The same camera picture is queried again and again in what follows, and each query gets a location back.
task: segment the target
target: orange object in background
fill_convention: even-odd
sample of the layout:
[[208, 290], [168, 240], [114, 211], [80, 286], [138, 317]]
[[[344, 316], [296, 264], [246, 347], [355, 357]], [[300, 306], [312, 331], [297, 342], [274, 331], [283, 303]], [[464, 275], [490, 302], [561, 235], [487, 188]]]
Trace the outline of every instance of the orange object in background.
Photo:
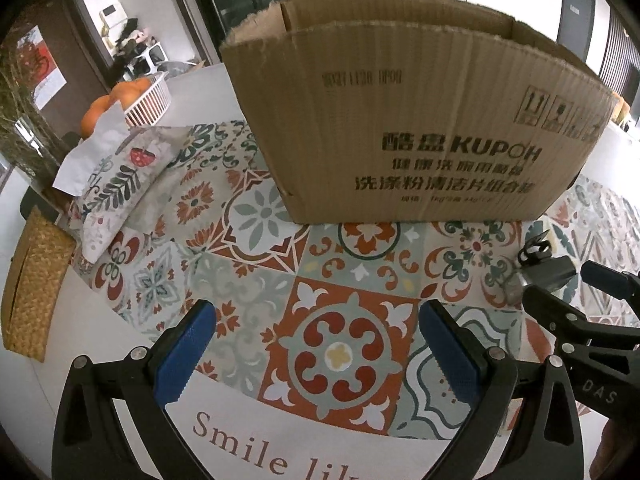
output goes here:
[[84, 114], [80, 121], [80, 135], [88, 139], [94, 132], [95, 123], [116, 101], [120, 101], [123, 110], [129, 108], [138, 98], [151, 87], [151, 81], [140, 77], [135, 81], [122, 81], [113, 87], [109, 95], [98, 97]]

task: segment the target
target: metal screw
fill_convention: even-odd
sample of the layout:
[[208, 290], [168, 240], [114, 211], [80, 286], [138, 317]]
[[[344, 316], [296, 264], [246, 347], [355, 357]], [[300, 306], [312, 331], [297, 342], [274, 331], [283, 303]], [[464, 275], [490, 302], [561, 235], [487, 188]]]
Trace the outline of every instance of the metal screw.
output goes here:
[[143, 346], [137, 346], [131, 351], [131, 358], [139, 361], [140, 359], [144, 359], [146, 356], [146, 348]]
[[74, 359], [74, 368], [84, 368], [86, 362], [86, 355], [79, 355]]
[[506, 354], [504, 353], [504, 350], [502, 348], [492, 346], [491, 348], [489, 348], [489, 357], [491, 357], [491, 359], [495, 359], [496, 361], [500, 361], [506, 357]]
[[559, 358], [557, 355], [550, 355], [549, 356], [549, 363], [551, 363], [552, 366], [555, 366], [556, 368], [559, 368], [562, 366], [562, 359]]

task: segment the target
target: straw placemat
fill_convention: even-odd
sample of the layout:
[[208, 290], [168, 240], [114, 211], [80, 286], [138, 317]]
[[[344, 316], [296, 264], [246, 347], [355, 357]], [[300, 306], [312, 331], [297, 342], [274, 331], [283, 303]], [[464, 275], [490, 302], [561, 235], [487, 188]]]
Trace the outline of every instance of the straw placemat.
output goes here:
[[4, 347], [44, 362], [56, 306], [75, 240], [34, 207], [12, 258], [2, 294]]

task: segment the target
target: white plastic basket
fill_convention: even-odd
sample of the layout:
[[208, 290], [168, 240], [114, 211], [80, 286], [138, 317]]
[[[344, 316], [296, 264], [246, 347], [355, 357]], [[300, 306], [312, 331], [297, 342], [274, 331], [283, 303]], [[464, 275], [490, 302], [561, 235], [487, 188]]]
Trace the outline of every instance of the white plastic basket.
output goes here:
[[166, 72], [148, 76], [151, 86], [124, 111], [129, 126], [154, 126], [162, 118], [171, 104], [165, 76]]

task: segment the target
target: slatted wall panel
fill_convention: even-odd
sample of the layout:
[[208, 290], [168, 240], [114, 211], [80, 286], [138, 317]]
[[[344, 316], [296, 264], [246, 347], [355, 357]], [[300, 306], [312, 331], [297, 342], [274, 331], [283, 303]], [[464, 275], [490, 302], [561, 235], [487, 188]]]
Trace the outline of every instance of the slatted wall panel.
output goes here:
[[629, 70], [630, 63], [640, 70], [640, 53], [638, 53], [631, 38], [625, 34], [625, 29], [618, 14], [611, 9], [609, 38], [607, 39], [607, 47], [602, 60], [600, 78], [609, 88], [622, 94], [632, 72]]

